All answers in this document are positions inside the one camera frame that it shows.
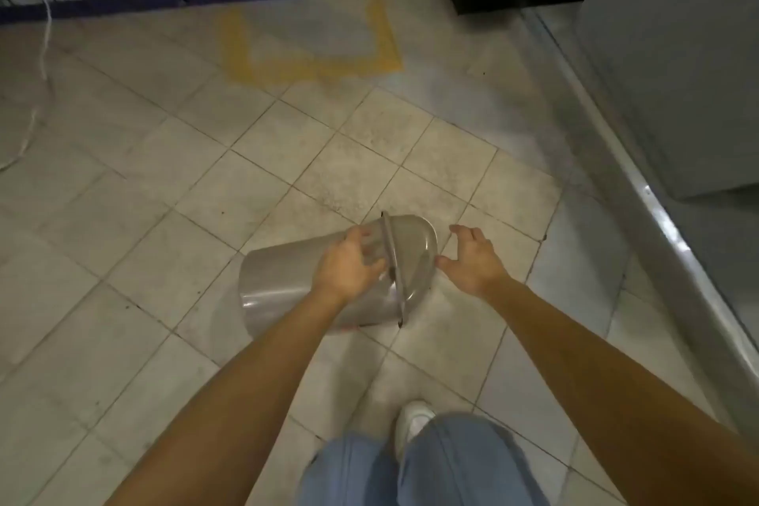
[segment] right hand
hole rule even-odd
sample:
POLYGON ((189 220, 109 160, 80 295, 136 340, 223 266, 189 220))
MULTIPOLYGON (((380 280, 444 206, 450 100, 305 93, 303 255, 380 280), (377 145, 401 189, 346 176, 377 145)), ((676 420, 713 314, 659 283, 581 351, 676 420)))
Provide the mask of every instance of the right hand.
POLYGON ((462 292, 485 299, 490 289, 510 281, 501 259, 479 228, 451 224, 451 232, 459 239, 459 258, 451 260, 436 256, 435 265, 462 292))

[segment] left hand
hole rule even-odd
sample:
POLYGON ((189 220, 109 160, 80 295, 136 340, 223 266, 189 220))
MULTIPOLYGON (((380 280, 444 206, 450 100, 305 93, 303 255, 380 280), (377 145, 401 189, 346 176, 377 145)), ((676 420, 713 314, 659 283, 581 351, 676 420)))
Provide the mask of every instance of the left hand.
POLYGON ((364 264, 361 239, 365 234, 365 229, 351 227, 344 240, 329 246, 313 275, 312 291, 327 292, 348 304, 375 283, 387 266, 385 259, 364 264))

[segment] leg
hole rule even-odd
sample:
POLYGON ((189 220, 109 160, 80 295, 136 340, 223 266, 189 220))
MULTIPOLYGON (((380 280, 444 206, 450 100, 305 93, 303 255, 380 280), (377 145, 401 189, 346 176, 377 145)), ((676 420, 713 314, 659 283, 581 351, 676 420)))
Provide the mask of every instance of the leg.
POLYGON ((400 506, 548 506, 511 435, 470 414, 437 416, 405 449, 400 506))
POLYGON ((349 432, 327 444, 300 479, 298 506, 397 506, 398 463, 379 442, 349 432))

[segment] hand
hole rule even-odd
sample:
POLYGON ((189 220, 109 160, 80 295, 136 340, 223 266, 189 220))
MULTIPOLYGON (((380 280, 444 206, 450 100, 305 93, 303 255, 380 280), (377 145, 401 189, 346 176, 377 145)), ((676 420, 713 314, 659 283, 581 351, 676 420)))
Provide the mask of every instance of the hand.
POLYGON ((344 240, 333 242, 319 261, 313 276, 312 291, 324 291, 343 305, 358 298, 385 271, 385 259, 364 264, 361 239, 368 234, 361 227, 351 227, 344 240))
POLYGON ((459 259, 436 256, 435 265, 462 292, 485 300, 487 292, 503 281, 510 281, 501 259, 479 228, 451 224, 451 232, 459 239, 459 259))

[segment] forearm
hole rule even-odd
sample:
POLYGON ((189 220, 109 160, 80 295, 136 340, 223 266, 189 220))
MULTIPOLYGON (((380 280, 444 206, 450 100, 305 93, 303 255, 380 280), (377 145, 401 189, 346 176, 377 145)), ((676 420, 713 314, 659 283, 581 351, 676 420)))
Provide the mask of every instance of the forearm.
POLYGON ((759 504, 759 460, 735 434, 526 286, 485 298, 631 506, 759 504))
POLYGON ((308 294, 195 395, 108 505, 244 504, 343 306, 330 293, 308 294))

